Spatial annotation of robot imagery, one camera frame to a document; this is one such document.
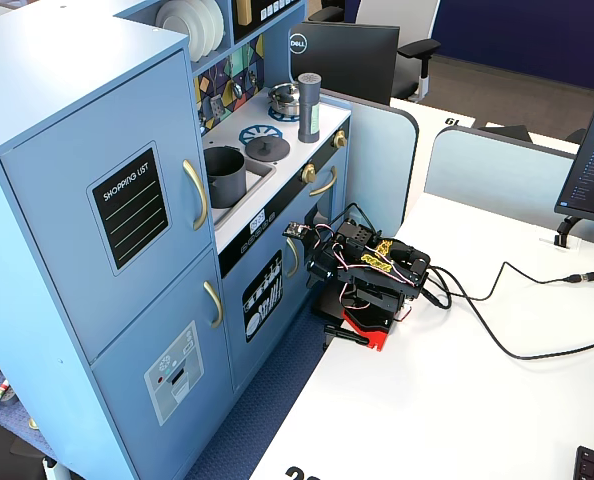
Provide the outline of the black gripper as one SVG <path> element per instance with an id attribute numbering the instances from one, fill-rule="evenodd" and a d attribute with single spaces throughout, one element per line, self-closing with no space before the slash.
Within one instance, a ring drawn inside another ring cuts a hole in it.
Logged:
<path id="1" fill-rule="evenodd" d="M 348 261 L 344 257 L 347 236 L 341 233 L 341 229 L 334 231 L 330 225 L 318 223 L 311 230 L 306 249 L 307 288 L 327 281 L 333 276 L 333 271 L 348 270 Z"/>

